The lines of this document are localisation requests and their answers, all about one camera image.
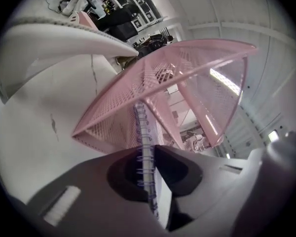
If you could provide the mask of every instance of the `white ceiling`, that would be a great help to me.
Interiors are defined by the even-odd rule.
[[[221,150],[247,158],[269,143],[276,129],[287,132],[273,94],[296,68],[296,32],[276,0],[168,0],[181,18],[187,39],[223,38],[254,44],[241,104]]]

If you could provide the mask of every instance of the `notebook spiral binding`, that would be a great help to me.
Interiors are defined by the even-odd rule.
[[[137,142],[141,144],[136,161],[142,163],[142,168],[137,168],[136,173],[143,175],[143,180],[138,180],[137,185],[144,187],[148,192],[148,203],[154,215],[158,218],[157,195],[154,181],[154,145],[152,145],[151,129],[147,120],[146,108],[142,102],[134,106],[136,116]]]

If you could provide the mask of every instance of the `pink mesh chair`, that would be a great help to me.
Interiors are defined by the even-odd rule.
[[[251,44],[223,39],[189,40],[163,47],[119,74],[96,97],[73,138],[104,153],[139,146],[133,107],[141,101],[152,114],[149,122],[161,126],[156,130],[160,138],[156,144],[170,138],[184,149],[164,93],[177,84],[214,147],[221,143],[238,105],[247,56],[255,51]]]

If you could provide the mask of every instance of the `white table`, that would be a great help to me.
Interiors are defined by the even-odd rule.
[[[71,137],[82,114],[116,75],[103,55],[78,55],[35,76],[0,111],[0,177],[27,203],[73,166],[103,156]]]

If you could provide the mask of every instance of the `ceiling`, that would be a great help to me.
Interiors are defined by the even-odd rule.
[[[296,70],[296,31],[277,1],[168,1],[187,40],[222,38],[259,49],[249,57],[243,97],[219,148],[222,154],[247,158],[253,149],[270,142],[268,134],[273,130],[285,136],[287,124],[274,94]]]

